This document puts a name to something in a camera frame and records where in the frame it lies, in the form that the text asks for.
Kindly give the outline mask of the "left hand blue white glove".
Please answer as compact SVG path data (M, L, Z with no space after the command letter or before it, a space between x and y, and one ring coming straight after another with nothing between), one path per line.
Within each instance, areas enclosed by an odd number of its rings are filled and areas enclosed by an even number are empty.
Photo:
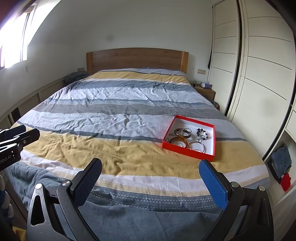
M0 209L1 214L7 221L13 220L14 209L10 203L10 196L5 190L5 183L2 175L0 175Z

